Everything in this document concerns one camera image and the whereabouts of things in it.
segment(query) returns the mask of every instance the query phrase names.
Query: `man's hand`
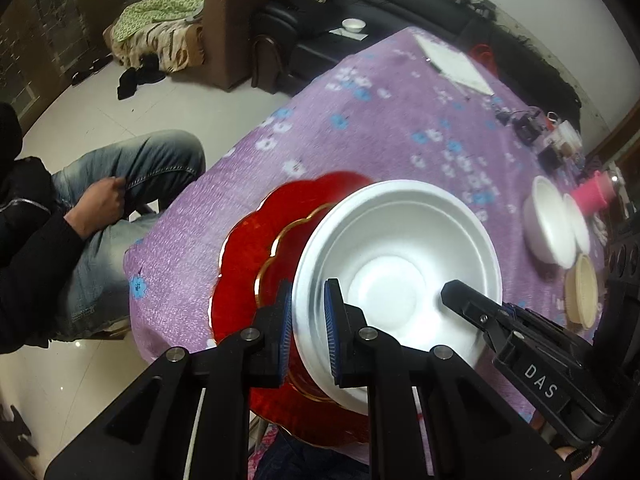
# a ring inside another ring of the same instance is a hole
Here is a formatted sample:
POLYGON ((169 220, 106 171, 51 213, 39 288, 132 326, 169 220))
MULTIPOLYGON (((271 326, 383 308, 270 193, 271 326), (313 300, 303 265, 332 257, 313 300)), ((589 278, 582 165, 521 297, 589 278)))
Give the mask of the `man's hand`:
POLYGON ((108 177, 88 187, 78 204, 65 215, 82 240, 115 224, 124 214, 125 179, 108 177))
MULTIPOLYGON (((533 417, 529 425, 537 432, 540 432, 542 431, 542 428, 545 425, 545 423, 546 423, 546 420, 542 416, 542 413, 536 410, 533 413, 533 417)), ((573 447, 560 447, 556 449, 556 453, 562 460, 566 460, 567 457, 571 455, 571 453, 574 451, 575 451, 575 448, 573 447)), ((600 454, 600 446, 594 447, 593 450, 591 451, 591 458, 589 459, 589 461, 583 466, 580 466, 575 471, 571 472, 571 480, 578 480, 578 478, 580 478, 587 471, 587 469, 591 467, 591 464, 593 464, 596 461, 599 454, 600 454)))

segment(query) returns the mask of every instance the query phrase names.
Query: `man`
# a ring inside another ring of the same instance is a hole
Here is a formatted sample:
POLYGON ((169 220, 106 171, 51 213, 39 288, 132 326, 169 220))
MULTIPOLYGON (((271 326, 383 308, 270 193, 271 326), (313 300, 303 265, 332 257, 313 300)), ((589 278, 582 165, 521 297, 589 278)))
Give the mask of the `man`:
POLYGON ((0 353, 47 338, 72 341, 129 315, 125 251, 205 168, 186 132, 158 132, 87 153, 52 175, 15 160, 22 131, 0 103, 0 353))

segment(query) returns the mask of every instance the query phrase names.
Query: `floral tablecloth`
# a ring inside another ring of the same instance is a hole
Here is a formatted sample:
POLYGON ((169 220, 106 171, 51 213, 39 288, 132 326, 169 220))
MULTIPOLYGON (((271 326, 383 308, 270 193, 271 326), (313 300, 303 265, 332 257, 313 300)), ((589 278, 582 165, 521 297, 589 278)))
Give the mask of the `floral tablecloth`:
MULTIPOLYGON (((494 96, 452 85, 425 62, 414 34, 433 39, 405 29, 317 78, 185 190, 127 252, 132 330, 146 360, 170 346, 212 346, 209 301, 229 231, 281 184, 339 170, 423 180, 462 199, 494 243, 504 301, 566 325, 564 272, 537 262, 522 230, 522 204, 543 172, 513 128, 496 121, 492 106, 526 105, 481 66, 494 96)), ((554 180, 563 191, 575 185, 566 168, 554 180)), ((603 250, 591 238, 601 269, 603 250)), ((580 333, 590 340, 593 330, 580 333)), ((532 407, 490 358, 485 352, 477 370, 530 418, 532 407)))

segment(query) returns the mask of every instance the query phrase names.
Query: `pink cup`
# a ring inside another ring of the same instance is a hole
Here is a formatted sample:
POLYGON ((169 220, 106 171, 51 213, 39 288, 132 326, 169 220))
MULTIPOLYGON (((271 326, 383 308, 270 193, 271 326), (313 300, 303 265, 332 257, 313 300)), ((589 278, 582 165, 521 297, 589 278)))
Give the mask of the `pink cup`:
POLYGON ((578 189, 574 189, 571 192, 571 196, 580 211, 582 211, 582 214, 590 216, 606 208, 616 196, 616 191, 613 189, 613 183, 609 175, 596 171, 589 180, 578 189))

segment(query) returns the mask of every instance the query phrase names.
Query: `black cloth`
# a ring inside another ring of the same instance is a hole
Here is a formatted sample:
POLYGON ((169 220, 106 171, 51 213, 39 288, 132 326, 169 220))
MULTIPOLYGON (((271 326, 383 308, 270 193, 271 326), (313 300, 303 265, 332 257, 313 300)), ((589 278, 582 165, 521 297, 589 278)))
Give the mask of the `black cloth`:
POLYGON ((160 60, 156 54, 140 56, 140 68, 127 68, 120 76, 118 101, 128 99, 136 93, 139 85, 162 81, 166 74, 160 70, 160 60))
POLYGON ((0 353, 17 350, 51 322, 84 247, 56 212, 42 161, 14 161, 21 149, 15 112, 0 104, 0 353))

